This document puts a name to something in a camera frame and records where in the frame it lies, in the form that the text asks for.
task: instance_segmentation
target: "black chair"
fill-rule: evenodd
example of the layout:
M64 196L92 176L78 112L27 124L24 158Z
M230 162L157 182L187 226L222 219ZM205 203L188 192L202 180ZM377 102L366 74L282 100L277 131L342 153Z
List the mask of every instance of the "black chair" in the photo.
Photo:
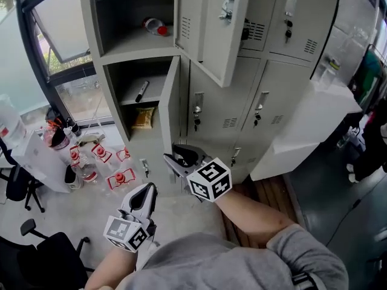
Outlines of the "black chair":
M39 284L39 261L33 245L18 245L0 237L0 283L5 289L44 289Z
M23 201L25 199L25 209L31 210L31 207L28 206L31 196L34 197L37 206L42 213L45 212L45 209L41 206L39 199L36 195L36 189L42 186L43 184L36 180L31 174L24 170L16 161L11 157L11 151L7 149L7 146L0 139L0 148L8 161L9 164L14 167L11 169L10 176L5 176L0 172L0 178L6 180L7 190L5 195L7 199L11 201Z
M83 243L77 249L66 234L58 232L50 237L35 230L36 224L29 219L21 226L21 234L34 234L44 241L36 248L9 242L0 237L0 282L6 290L78 290L85 287L87 271L79 255Z

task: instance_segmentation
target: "person's arm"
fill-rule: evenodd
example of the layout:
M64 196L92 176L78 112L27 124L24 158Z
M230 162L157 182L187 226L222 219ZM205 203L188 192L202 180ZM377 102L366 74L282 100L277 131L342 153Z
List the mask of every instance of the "person's arm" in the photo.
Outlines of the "person's arm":
M233 190L215 203L239 229L277 254L294 275L314 273L328 290L348 289L343 262L284 214Z
M130 273L134 272L137 253L113 247L90 276L85 290L98 290L103 286L115 289Z
M222 212L260 245L294 222L281 212L233 190L215 201Z

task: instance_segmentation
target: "red bottle cap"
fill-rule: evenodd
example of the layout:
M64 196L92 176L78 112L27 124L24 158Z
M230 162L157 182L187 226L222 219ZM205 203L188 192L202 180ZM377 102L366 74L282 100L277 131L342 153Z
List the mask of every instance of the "red bottle cap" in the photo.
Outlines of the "red bottle cap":
M98 148L97 148L97 155L98 155L99 157L103 157L103 156L106 155L106 151L105 151L102 147L98 147Z
M117 180L117 182L124 182L125 176L123 175L123 173L117 173L115 174L115 179Z
M78 159L78 153L77 152L71 152L71 159L76 160Z
M157 28L157 33L161 36L165 36L167 32L168 32L168 29L165 26L160 26Z

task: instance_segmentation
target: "wooden floor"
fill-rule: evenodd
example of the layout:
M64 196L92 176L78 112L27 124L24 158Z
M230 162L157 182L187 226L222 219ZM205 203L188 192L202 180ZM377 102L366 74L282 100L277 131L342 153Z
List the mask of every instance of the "wooden floor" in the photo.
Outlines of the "wooden floor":
M281 176L263 179L262 181L246 179L243 184L234 185L233 189L253 200L281 211L294 222L298 222L285 182ZM242 247L259 248L251 237L238 229L225 215L223 215L223 220L229 241Z

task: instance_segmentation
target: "gray shirt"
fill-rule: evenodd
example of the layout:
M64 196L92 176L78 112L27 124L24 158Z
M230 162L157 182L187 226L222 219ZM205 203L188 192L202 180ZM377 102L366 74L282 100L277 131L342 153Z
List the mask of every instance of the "gray shirt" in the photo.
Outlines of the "gray shirt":
M291 277L316 274L327 290L348 289L342 261L298 225L279 232L267 249L238 247L197 233L160 248L117 290L294 289Z

